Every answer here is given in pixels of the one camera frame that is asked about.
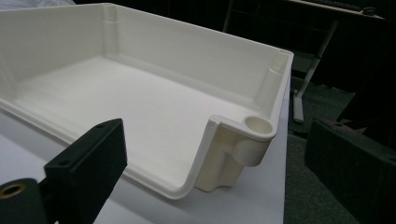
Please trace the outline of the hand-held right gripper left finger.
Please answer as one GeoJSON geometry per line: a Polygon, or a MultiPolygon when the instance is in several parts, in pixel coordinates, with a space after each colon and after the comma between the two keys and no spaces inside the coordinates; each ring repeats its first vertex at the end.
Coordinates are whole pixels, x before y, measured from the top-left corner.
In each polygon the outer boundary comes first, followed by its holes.
{"type": "Polygon", "coordinates": [[[127,165],[123,121],[95,125],[44,166],[49,219],[92,224],[127,165]]]}

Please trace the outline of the cream plastic storage tray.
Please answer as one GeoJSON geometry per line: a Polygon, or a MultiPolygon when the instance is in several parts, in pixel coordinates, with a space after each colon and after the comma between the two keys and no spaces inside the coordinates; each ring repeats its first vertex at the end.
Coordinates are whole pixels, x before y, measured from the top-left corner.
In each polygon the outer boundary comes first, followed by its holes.
{"type": "Polygon", "coordinates": [[[122,119],[125,174],[170,199],[261,163],[292,60],[113,4],[0,10],[0,108],[66,143],[122,119]]]}

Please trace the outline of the dark desk with light edge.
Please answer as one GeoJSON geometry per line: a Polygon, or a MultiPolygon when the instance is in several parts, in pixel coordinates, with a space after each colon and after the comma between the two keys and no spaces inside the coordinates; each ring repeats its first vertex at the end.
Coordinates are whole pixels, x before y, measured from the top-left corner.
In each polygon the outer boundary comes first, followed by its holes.
{"type": "Polygon", "coordinates": [[[224,22],[229,30],[235,16],[265,19],[279,13],[284,17],[308,14],[332,21],[356,22],[369,26],[384,26],[389,20],[377,14],[375,7],[360,7],[350,0],[230,0],[224,22]]]}

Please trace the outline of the clear plastic bag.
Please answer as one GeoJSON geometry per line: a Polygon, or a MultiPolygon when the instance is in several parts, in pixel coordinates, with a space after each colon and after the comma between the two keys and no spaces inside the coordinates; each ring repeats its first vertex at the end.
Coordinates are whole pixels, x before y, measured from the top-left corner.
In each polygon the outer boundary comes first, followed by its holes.
{"type": "Polygon", "coordinates": [[[73,6],[74,4],[73,0],[0,0],[0,10],[73,6]]]}

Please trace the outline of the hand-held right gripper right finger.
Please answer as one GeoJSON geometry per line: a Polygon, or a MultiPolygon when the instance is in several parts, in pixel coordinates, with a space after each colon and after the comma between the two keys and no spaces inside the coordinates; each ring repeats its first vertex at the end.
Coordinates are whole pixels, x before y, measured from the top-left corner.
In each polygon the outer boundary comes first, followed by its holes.
{"type": "Polygon", "coordinates": [[[396,224],[396,151],[346,125],[312,121],[305,165],[360,224],[396,224]]]}

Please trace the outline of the grey metal desk leg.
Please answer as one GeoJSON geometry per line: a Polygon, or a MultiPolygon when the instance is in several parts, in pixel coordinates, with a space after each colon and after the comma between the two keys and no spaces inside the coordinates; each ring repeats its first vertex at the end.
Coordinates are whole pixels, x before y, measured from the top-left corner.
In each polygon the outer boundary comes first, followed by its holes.
{"type": "Polygon", "coordinates": [[[322,56],[324,52],[326,51],[326,48],[328,47],[329,43],[331,42],[332,36],[336,31],[336,28],[338,26],[339,21],[333,21],[331,24],[331,27],[326,34],[324,40],[322,41],[322,44],[320,45],[320,48],[318,49],[317,53],[314,55],[313,61],[308,67],[308,70],[305,74],[303,83],[301,87],[298,90],[295,90],[293,92],[292,96],[292,105],[293,105],[293,120],[296,123],[302,124],[304,122],[304,104],[303,104],[303,97],[304,93],[311,81],[311,78],[315,74],[318,65],[322,59],[322,56]]]}

